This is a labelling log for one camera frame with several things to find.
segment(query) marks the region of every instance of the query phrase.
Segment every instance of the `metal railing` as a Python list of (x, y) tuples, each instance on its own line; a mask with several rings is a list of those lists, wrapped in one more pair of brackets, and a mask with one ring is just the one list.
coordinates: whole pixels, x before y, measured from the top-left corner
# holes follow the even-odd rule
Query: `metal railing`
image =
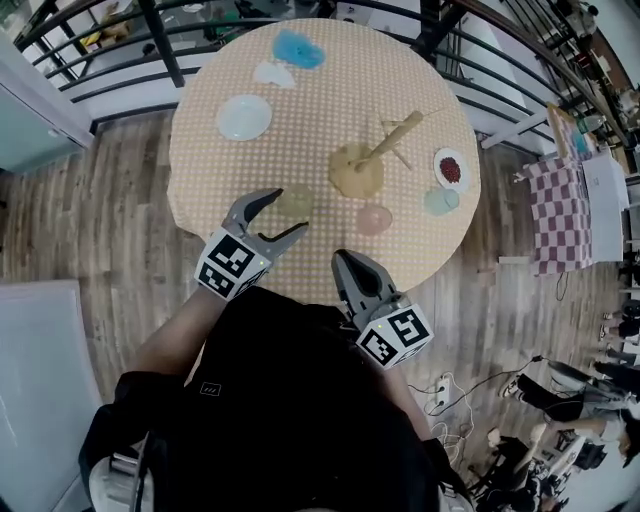
[[(552, 0), (500, 1), (509, 7), (524, 29), (543, 43), (568, 68), (572, 69), (593, 94), (595, 94), (593, 83), (596, 84), (599, 93), (607, 103), (612, 119), (621, 126), (617, 107), (609, 92), (605, 75), (589, 49), (589, 34), (578, 35)], [(571, 97), (565, 108), (577, 108), (585, 105), (584, 98), (581, 95), (575, 95), (571, 85), (565, 79), (561, 80)], [(581, 109), (581, 113), (591, 113), (588, 104), (586, 104), (586, 109)]]
[[(327, 7), (327, 5), (330, 5), (326, 3), (328, 1), (329, 0), (320, 0), (321, 7)], [(542, 0), (508, 1), (535, 1), (539, 3), (539, 1)], [(55, 47), (45, 43), (44, 38), (51, 30), (65, 25), (69, 26), (69, 21), (75, 16), (88, 11), (90, 8), (95, 7), (101, 2), (103, 2), (103, 0), (77, 0), (61, 11), (49, 13), (48, 18), (41, 19), (38, 24), (29, 27), (29, 29), (15, 41), (17, 48), (24, 52), (27, 48), (32, 47), (33, 45), (39, 47), (41, 55), (33, 60), (33, 64), (39, 65), (43, 62), (48, 62), (53, 69), (47, 72), (45, 76), (49, 79), (56, 76), (65, 77), (66, 83), (61, 85), (59, 89), (61, 91), (71, 91), (71, 93), (75, 87), (78, 87), (81, 84), (86, 84), (98, 77), (111, 75), (117, 71), (132, 68), (140, 64), (162, 61), (166, 71), (163, 70), (159, 73), (154, 72), (144, 76), (123, 79), (116, 83), (110, 83), (104, 87), (99, 87), (91, 91), (84, 91), (76, 96), (71, 95), (71, 101), (73, 102), (86, 101), (89, 98), (131, 85), (166, 78), (171, 78), (175, 87), (182, 87), (185, 84), (184, 77), (196, 73), (199, 68), (193, 66), (181, 68), (178, 59), (188, 55), (215, 52), (225, 43), (225, 36), (222, 34), (213, 38), (208, 37), (209, 44), (175, 50), (172, 47), (170, 36), (199, 31), (208, 31), (208, 34), (218, 34), (217, 31), (224, 32), (229, 30), (235, 31), (235, 35), (238, 35), (245, 31), (280, 21), (278, 18), (265, 16), (242, 17), (243, 14), (241, 13), (241, 17), (239, 19), (210, 19), (199, 21), (197, 23), (188, 23), (178, 27), (167, 28), (162, 20), (161, 13), (168, 11), (169, 9), (192, 5), (194, 0), (166, 0), (159, 3), (155, 3), (154, 0), (137, 0), (137, 6), (132, 8), (131, 12), (113, 16), (102, 23), (95, 23), (90, 28), (79, 33), (74, 33), (69, 27), (69, 31), (65, 30), (67, 39)], [(531, 92), (527, 87), (523, 87), (521, 84), (500, 75), (496, 71), (488, 69), (480, 62), (475, 62), (465, 57), (461, 51), (464, 43), (465, 45), (469, 44), (479, 46), (494, 56), (499, 57), (508, 65), (526, 74), (529, 78), (533, 79), (538, 84), (541, 84), (552, 95), (555, 100), (554, 103), (557, 103), (561, 107), (564, 107), (575, 114), (597, 112), (604, 115), (607, 121), (606, 131), (617, 138), (622, 144), (627, 144), (625, 133), (620, 128), (619, 120), (616, 118), (615, 109), (611, 109), (610, 107), (602, 104), (601, 101), (596, 98), (588, 80), (585, 83), (584, 79), (577, 76), (574, 70), (570, 69), (571, 66), (566, 59), (563, 60), (562, 56), (558, 55), (557, 52), (550, 50), (544, 44), (539, 42), (534, 34), (527, 33), (527, 31), (523, 30), (522, 27), (517, 26), (506, 17), (500, 15), (479, 1), (448, 0), (447, 2), (443, 2), (439, 12), (439, 19), (436, 19), (432, 15), (432, 11), (429, 12), (429, 15), (426, 15), (400, 7), (387, 5), (375, 0), (349, 0), (349, 3), (397, 14), (405, 18), (419, 21), (421, 33), (417, 38), (409, 38), (388, 32), (385, 33), (396, 40), (409, 45), (411, 49), (417, 52), (421, 57), (436, 65), (438, 71), (446, 80), (474, 90), (476, 93), (481, 93), (488, 98), (492, 98), (499, 102), (499, 105), (503, 105), (506, 108), (498, 107), (496, 104), (493, 106), (486, 105), (476, 99), (465, 97), (464, 94), (459, 94), (458, 98), (462, 103), (481, 109), (491, 115), (512, 123), (520, 120), (512, 115), (516, 113), (515, 111), (518, 112), (518, 116), (520, 116), (520, 114), (532, 115), (534, 113), (534, 111), (528, 106), (518, 101), (514, 101), (512, 98), (505, 97), (503, 94), (496, 92), (493, 88), (474, 83), (473, 80), (465, 77), (465, 73), (462, 70), (463, 67), (469, 70), (475, 70), (483, 76), (497, 80), (499, 83), (522, 95), (522, 97), (526, 97), (528, 100), (531, 100), (529, 105), (533, 102), (534, 104), (539, 105), (540, 108), (543, 108), (547, 103), (546, 98), (541, 98), (538, 94)], [(524, 45), (535, 54), (541, 63), (551, 70), (549, 76), (542, 76), (535, 71), (532, 71), (527, 66), (523, 65), (518, 60), (507, 55), (498, 48), (495, 48), (485, 41), (465, 32), (462, 20), (466, 15), (475, 16), (484, 20)], [(143, 22), (146, 30), (136, 33), (135, 35), (130, 35), (129, 37), (115, 42), (110, 46), (98, 48), (94, 51), (87, 51), (83, 47), (83, 50), (85, 51), (79, 52), (80, 56), (71, 61), (64, 61), (61, 59), (60, 52), (64, 48), (71, 45), (75, 47), (79, 45), (84, 38), (96, 32), (130, 21)], [(90, 64), (98, 57), (145, 41), (153, 42), (156, 50), (155, 53), (142, 55), (137, 58), (128, 58), (100, 69), (91, 70)], [(69, 73), (74, 67), (82, 63), (86, 63), (86, 65), (80, 76), (75, 76), (75, 74)], [(548, 134), (545, 134), (543, 131), (536, 128), (533, 128), (531, 131), (547, 140), (553, 140)]]

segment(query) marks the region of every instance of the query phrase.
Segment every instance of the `electrical cable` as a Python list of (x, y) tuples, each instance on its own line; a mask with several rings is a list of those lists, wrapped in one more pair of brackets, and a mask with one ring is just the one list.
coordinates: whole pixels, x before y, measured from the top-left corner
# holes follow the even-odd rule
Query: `electrical cable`
[[(562, 290), (562, 296), (560, 296), (560, 281), (562, 281), (563, 277), (565, 277), (564, 290)], [(562, 302), (562, 300), (564, 299), (564, 296), (567, 293), (567, 287), (568, 286), (569, 286), (569, 274), (567, 274), (566, 272), (563, 272), (562, 274), (560, 274), (560, 277), (558, 278), (558, 281), (556, 282), (556, 300), (558, 302)]]
[(441, 414), (444, 414), (446, 411), (448, 411), (449, 409), (451, 409), (454, 405), (456, 405), (458, 402), (460, 402), (461, 400), (465, 399), (467, 395), (471, 394), (473, 391), (475, 391), (477, 388), (479, 388), (480, 386), (482, 386), (484, 383), (489, 382), (492, 379), (495, 379), (496, 377), (499, 377), (500, 375), (507, 375), (510, 373), (520, 373), (521, 371), (523, 371), (527, 366), (529, 366), (531, 363), (538, 363), (540, 361), (542, 361), (543, 359), (547, 359), (546, 357), (543, 356), (534, 356), (531, 358), (531, 360), (525, 364), (522, 368), (520, 368), (519, 370), (511, 370), (511, 371), (504, 371), (504, 372), (498, 372), (498, 373), (494, 373), (493, 375), (490, 375), (489, 377), (487, 377), (484, 380), (481, 380), (480, 382), (478, 382), (476, 385), (474, 385), (469, 391), (467, 391), (464, 395), (462, 395), (460, 398), (458, 398), (455, 402), (450, 403), (449, 405), (447, 405), (444, 409), (442, 409), (440, 412), (438, 412), (437, 414), (432, 414), (433, 411), (435, 409), (437, 409), (439, 406), (436, 405), (429, 413), (429, 416), (440, 416)]
[[(453, 376), (453, 373), (451, 372), (446, 372), (443, 374), (443, 377), (449, 375), (451, 377), (451, 382), (452, 384), (458, 388), (460, 391), (462, 391), (463, 393), (463, 397), (464, 397), (464, 401), (465, 404), (467, 405), (467, 407), (469, 408), (469, 413), (470, 413), (470, 421), (471, 421), (471, 430), (469, 430), (469, 432), (466, 433), (466, 435), (464, 436), (460, 436), (457, 434), (449, 434), (449, 427), (448, 425), (444, 422), (444, 421), (440, 421), (438, 423), (436, 423), (433, 427), (431, 427), (431, 430), (435, 430), (438, 426), (442, 425), (444, 428), (444, 432), (438, 436), (434, 436), (436, 439), (438, 439), (438, 441), (440, 441), (440, 444), (442, 444), (442, 447), (445, 449), (445, 451), (449, 448), (454, 448), (455, 452), (454, 454), (449, 454), (449, 452), (447, 452), (447, 456), (449, 458), (449, 464), (453, 464), (457, 459), (458, 456), (460, 455), (460, 443), (465, 443), (463, 444), (463, 450), (462, 453), (464, 454), (464, 447), (466, 445), (466, 440), (469, 438), (469, 436), (473, 433), (473, 430), (475, 429), (475, 424), (473, 422), (473, 409), (471, 408), (471, 405), (469, 404), (469, 401), (466, 399), (466, 392), (464, 389), (462, 389), (460, 386), (458, 386), (458, 384), (456, 383), (456, 379)], [(449, 438), (454, 438), (457, 439), (457, 441), (455, 442), (449, 442)]]
[(425, 389), (418, 389), (417, 387), (415, 387), (413, 384), (407, 384), (407, 386), (409, 386), (411, 389), (417, 391), (418, 393), (424, 393), (425, 395), (437, 395), (439, 391), (441, 390), (436, 390), (436, 391), (427, 391), (427, 389), (429, 388), (425, 388)]

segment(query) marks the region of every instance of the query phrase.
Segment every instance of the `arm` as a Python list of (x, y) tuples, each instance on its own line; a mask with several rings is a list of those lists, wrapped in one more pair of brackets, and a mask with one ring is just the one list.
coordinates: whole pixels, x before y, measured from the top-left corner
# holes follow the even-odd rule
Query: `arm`
[(382, 380), (387, 397), (409, 417), (413, 430), (420, 441), (431, 439), (433, 435), (429, 422), (409, 391), (409, 386), (407, 386), (407, 381), (400, 367), (394, 366), (382, 372)]
[[(524, 457), (522, 457), (522, 460), (520, 462), (518, 462), (518, 464), (516, 464), (516, 466), (513, 468), (513, 474), (515, 475), (518, 471), (520, 471), (523, 467), (529, 465), (529, 463), (531, 462), (531, 460), (533, 459), (533, 456), (536, 454), (536, 452), (538, 451), (538, 446), (540, 446), (540, 440), (542, 439), (542, 436), (538, 437), (533, 444), (531, 445), (531, 447), (529, 448), (529, 451), (527, 451), (527, 453), (524, 454)], [(518, 489), (521, 489), (522, 487), (524, 487), (525, 483), (527, 482), (527, 480), (523, 480), (522, 483), (520, 484), (520, 487)]]
[(607, 420), (602, 418), (584, 418), (580, 420), (568, 421), (566, 423), (552, 423), (549, 428), (558, 430), (591, 430), (594, 434), (601, 436), (607, 426)]
[(186, 378), (226, 305), (216, 294), (199, 286), (138, 349), (131, 370)]

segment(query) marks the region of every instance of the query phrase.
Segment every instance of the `power strip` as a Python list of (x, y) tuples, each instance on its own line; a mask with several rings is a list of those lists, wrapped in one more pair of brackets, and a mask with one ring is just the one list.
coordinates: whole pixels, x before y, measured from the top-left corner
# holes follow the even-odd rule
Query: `power strip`
[(446, 375), (440, 377), (436, 382), (436, 404), (444, 407), (451, 401), (451, 379)]

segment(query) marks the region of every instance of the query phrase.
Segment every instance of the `shoe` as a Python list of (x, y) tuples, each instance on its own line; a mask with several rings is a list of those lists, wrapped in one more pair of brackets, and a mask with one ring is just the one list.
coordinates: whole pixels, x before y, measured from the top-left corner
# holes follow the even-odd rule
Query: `shoe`
[(515, 375), (512, 375), (511, 377), (509, 377), (509, 379), (507, 379), (507, 382), (505, 382), (500, 388), (500, 391), (498, 392), (498, 396), (502, 398), (507, 398), (509, 396), (515, 395), (518, 391), (520, 391), (518, 389), (519, 378), (520, 378), (519, 373), (516, 373)]
[(500, 444), (500, 431), (498, 430), (498, 427), (495, 427), (493, 429), (491, 429), (489, 431), (489, 433), (487, 434), (487, 439), (489, 440), (489, 447), (490, 448), (497, 448), (498, 445)]

